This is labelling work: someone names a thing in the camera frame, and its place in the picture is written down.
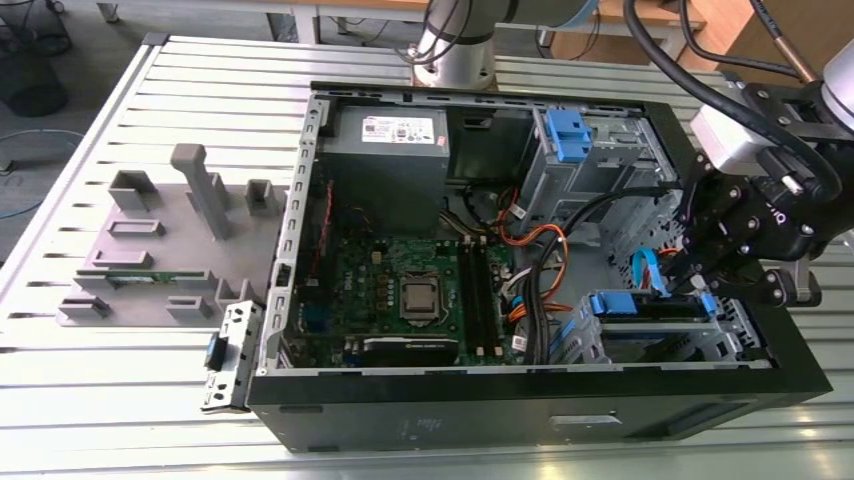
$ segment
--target label sticker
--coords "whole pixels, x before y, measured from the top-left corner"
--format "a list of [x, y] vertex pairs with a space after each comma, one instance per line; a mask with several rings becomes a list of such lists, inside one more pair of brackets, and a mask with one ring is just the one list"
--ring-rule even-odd
[[369, 143], [417, 143], [432, 145], [432, 119], [414, 117], [365, 117], [361, 141]]
[[509, 213], [512, 213], [518, 220], [521, 220], [524, 216], [528, 214], [528, 212], [524, 211], [524, 208], [521, 208], [514, 203], [509, 205]]
[[520, 337], [518, 335], [513, 335], [509, 348], [512, 348], [517, 352], [524, 352], [524, 349], [526, 348], [526, 346], [528, 346], [528, 339], [524, 337]]

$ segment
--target black trash bin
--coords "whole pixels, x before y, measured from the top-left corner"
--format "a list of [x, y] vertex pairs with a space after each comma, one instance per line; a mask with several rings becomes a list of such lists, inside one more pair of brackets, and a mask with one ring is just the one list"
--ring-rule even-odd
[[31, 35], [7, 25], [0, 25], [0, 101], [21, 117], [47, 115], [67, 102], [65, 88]]
[[70, 48], [70, 37], [58, 18], [62, 4], [53, 0], [0, 0], [0, 25], [29, 35], [38, 53], [58, 55]]

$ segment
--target metal workbench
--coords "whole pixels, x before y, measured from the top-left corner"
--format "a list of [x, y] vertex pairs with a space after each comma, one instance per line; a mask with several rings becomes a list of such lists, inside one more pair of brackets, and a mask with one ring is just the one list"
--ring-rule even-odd
[[[645, 67], [498, 57], [500, 90], [697, 102]], [[224, 182], [288, 185], [312, 79], [406, 84], [388, 50], [171, 37], [142, 46], [0, 270], [0, 473], [181, 478], [840, 478], [854, 476], [854, 256], [815, 263], [824, 302], [795, 321], [835, 391], [679, 443], [290, 455], [253, 415], [198, 412], [208, 329], [61, 328], [53, 315], [118, 169], [179, 182], [175, 142]], [[716, 87], [716, 74], [701, 79]]]

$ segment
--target green motherboard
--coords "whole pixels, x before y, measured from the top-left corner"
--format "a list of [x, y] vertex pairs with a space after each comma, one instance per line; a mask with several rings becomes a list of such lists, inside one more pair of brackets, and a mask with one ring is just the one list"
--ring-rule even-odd
[[[358, 366], [348, 355], [349, 342], [393, 336], [454, 340], [458, 344], [454, 364], [460, 366], [516, 363], [509, 336], [500, 324], [496, 293], [501, 273], [510, 267], [510, 251], [504, 245], [482, 244], [478, 266], [485, 272], [476, 278], [486, 285], [477, 290], [477, 295], [480, 305], [488, 302], [489, 308], [477, 311], [481, 325], [472, 326], [465, 315], [473, 316], [474, 293], [462, 280], [465, 272], [460, 274], [460, 269], [470, 269], [460, 262], [460, 255], [465, 255], [462, 247], [458, 241], [340, 241], [334, 250], [330, 302], [305, 305], [301, 312], [308, 332], [316, 332], [314, 338], [328, 339], [325, 343], [314, 342], [313, 348], [324, 350], [310, 354], [316, 367]], [[488, 347], [473, 348], [468, 344], [472, 332], [466, 332], [466, 326], [480, 329], [480, 335], [492, 329]]]

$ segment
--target expansion slot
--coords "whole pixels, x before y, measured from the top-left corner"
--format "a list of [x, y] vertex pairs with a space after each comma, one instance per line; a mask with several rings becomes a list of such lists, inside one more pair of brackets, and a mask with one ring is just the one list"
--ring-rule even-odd
[[500, 357], [502, 352], [494, 324], [494, 295], [485, 243], [464, 241], [457, 260], [468, 352], [477, 356]]
[[472, 248], [476, 289], [477, 289], [477, 313], [482, 328], [482, 343], [486, 356], [502, 355], [500, 341], [497, 339], [497, 325], [494, 323], [494, 295], [492, 293], [492, 276], [489, 274], [489, 260], [485, 256], [485, 239]]
[[473, 245], [466, 239], [458, 244], [456, 259], [458, 264], [460, 303], [462, 305], [462, 324], [465, 328], [465, 349], [469, 355], [482, 356], [484, 331], [480, 324], [480, 310], [477, 302], [477, 278], [474, 272]]

